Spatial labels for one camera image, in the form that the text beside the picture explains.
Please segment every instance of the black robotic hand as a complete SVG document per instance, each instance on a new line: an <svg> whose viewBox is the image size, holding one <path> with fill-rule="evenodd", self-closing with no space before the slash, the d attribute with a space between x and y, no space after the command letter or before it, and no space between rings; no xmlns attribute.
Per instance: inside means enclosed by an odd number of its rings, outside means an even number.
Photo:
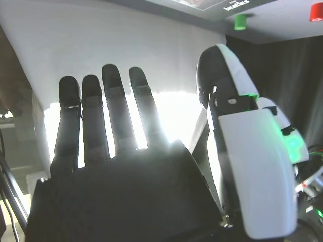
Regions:
<svg viewBox="0 0 323 242"><path fill-rule="evenodd" d="M26 242L219 241L221 216L195 160L180 141L167 142L142 69L129 76L148 148L137 148L119 71L105 65L114 158L98 78L83 79L82 100L73 77L60 80L52 178L37 183ZM86 166L78 169L81 106Z"/></svg>

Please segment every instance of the red cap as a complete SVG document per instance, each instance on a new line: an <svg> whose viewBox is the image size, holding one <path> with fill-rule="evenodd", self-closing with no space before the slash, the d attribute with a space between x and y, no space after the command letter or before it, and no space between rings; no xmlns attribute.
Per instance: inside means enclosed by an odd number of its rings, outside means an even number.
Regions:
<svg viewBox="0 0 323 242"><path fill-rule="evenodd" d="M309 20L311 22L318 22L323 20L323 3L317 3L312 5Z"/></svg>

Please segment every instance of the white cable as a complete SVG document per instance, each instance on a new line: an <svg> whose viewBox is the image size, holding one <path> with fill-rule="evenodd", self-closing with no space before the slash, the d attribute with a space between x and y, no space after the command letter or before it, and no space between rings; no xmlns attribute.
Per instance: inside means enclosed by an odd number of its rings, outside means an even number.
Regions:
<svg viewBox="0 0 323 242"><path fill-rule="evenodd" d="M295 191L297 193L302 191L304 187L307 187L308 185L310 185L313 181L315 181L315 179L320 177L322 174L323 174L323 166L316 173L314 173L312 176L310 176L308 179L306 179L302 183L298 184L295 188Z"/></svg>

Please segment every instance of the green cap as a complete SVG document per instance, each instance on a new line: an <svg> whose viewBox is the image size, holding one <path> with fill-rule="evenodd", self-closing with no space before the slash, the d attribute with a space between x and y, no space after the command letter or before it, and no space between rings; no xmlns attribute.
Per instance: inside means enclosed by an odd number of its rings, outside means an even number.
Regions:
<svg viewBox="0 0 323 242"><path fill-rule="evenodd" d="M247 28L247 15L239 14L234 22L235 30L245 30Z"/></svg>

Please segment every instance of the red cylinder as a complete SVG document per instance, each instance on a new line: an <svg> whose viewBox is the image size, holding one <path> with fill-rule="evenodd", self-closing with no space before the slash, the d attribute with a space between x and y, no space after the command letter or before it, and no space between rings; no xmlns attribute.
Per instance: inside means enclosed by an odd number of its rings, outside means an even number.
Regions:
<svg viewBox="0 0 323 242"><path fill-rule="evenodd" d="M323 20L323 3L312 5L309 20L311 22L318 22Z"/></svg>

